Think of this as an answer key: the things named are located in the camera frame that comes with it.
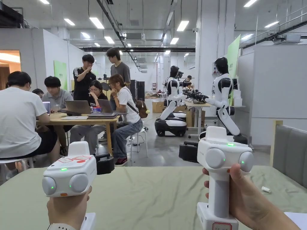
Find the hand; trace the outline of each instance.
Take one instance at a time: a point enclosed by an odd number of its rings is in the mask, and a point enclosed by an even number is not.
[[[203,173],[209,175],[206,169],[203,169]],[[267,221],[272,221],[272,213],[276,213],[278,209],[241,174],[239,164],[231,167],[230,177],[230,214],[251,229],[261,229]],[[209,188],[209,181],[205,181],[204,185]]]
[[[115,96],[117,95],[117,90],[116,90],[116,89],[112,89],[112,90],[111,90],[111,95],[112,95],[113,97],[115,97]]]
[[[50,198],[47,202],[49,223],[68,224],[80,230],[91,191],[92,187],[80,196]]]

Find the black shorts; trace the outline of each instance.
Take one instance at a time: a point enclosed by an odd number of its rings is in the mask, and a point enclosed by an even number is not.
[[[41,144],[35,151],[25,156],[0,158],[0,159],[6,159],[6,160],[22,159],[22,158],[29,158],[29,157],[34,157],[37,155],[43,155],[46,153],[50,153],[53,150],[54,146],[56,145],[57,134],[55,132],[48,131],[48,132],[39,132],[38,135],[41,137]]]

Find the white t-shirt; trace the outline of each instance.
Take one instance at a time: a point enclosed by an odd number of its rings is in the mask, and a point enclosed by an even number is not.
[[[133,108],[136,109],[136,111],[138,111],[132,99],[130,90],[126,86],[122,87],[121,90],[117,93],[117,98],[120,105],[126,106],[127,115],[124,115],[125,123],[137,123],[141,119],[140,116],[127,105],[127,103],[129,103],[131,106],[133,106]]]
[[[47,110],[34,93],[10,87],[0,91],[0,158],[25,156],[35,151],[41,138],[36,117]]]

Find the green tablecloth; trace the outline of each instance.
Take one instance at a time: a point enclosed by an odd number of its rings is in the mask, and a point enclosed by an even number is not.
[[[97,176],[87,212],[97,214],[96,229],[200,230],[197,202],[207,202],[201,167],[123,167]],[[0,229],[47,229],[41,179],[44,169],[29,169],[0,186]],[[307,213],[307,189],[276,169],[255,166],[250,175],[282,211]],[[240,225],[239,229],[248,229]]]

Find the white handheld controller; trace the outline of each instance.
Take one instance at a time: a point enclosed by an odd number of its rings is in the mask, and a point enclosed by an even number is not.
[[[226,129],[210,126],[198,144],[197,161],[209,171],[209,203],[198,203],[197,214],[204,230],[238,230],[238,221],[229,215],[229,173],[239,163],[243,174],[250,173],[254,157],[247,145],[229,142]]]
[[[68,156],[50,165],[43,175],[42,185],[47,197],[77,196],[86,193],[97,175],[96,159],[90,155],[86,141],[69,145]],[[87,213],[81,230],[95,227],[96,214]]]

